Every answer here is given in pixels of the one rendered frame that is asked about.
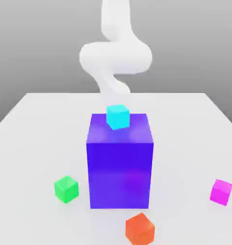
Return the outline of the small cyan cube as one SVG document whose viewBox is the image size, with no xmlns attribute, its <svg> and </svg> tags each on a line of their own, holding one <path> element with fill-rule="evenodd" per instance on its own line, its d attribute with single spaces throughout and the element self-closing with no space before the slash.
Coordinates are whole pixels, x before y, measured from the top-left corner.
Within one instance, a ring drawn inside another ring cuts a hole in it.
<svg viewBox="0 0 232 245">
<path fill-rule="evenodd" d="M 127 128 L 130 126 L 130 112 L 122 104 L 111 105 L 106 108 L 106 123 L 113 130 Z"/>
</svg>

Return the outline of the small green cube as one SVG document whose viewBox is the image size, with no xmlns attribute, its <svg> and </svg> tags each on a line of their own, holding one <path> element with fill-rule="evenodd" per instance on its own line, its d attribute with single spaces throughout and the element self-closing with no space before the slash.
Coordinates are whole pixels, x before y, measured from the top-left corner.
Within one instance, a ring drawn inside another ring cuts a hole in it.
<svg viewBox="0 0 232 245">
<path fill-rule="evenodd" d="M 70 176 L 65 176 L 54 183 L 55 195 L 67 204 L 79 196 L 78 182 Z"/>
</svg>

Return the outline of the small orange cube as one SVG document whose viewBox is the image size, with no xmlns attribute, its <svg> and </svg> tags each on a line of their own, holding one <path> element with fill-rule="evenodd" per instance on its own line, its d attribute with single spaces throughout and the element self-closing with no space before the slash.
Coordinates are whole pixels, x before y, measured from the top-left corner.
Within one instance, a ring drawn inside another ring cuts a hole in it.
<svg viewBox="0 0 232 245">
<path fill-rule="evenodd" d="M 145 214 L 139 213 L 126 220 L 125 235 L 132 245 L 149 245 L 155 239 L 155 226 Z"/>
</svg>

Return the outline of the small magenta cube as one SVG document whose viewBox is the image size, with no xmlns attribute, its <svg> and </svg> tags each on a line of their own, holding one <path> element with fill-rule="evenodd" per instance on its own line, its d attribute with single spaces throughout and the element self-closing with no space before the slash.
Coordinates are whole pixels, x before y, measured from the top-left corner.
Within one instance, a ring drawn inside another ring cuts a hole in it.
<svg viewBox="0 0 232 245">
<path fill-rule="evenodd" d="M 232 190 L 232 184 L 220 179 L 216 179 L 210 194 L 210 200 L 226 206 Z"/>
</svg>

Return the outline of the large purple box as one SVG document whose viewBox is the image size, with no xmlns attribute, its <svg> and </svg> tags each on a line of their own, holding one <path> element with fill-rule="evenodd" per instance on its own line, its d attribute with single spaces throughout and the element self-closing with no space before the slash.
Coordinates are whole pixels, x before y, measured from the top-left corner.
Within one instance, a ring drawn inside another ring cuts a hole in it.
<svg viewBox="0 0 232 245">
<path fill-rule="evenodd" d="M 86 146 L 90 207 L 147 209 L 154 152 L 147 115 L 131 114 L 129 127 L 113 130 L 105 114 L 93 114 Z"/>
</svg>

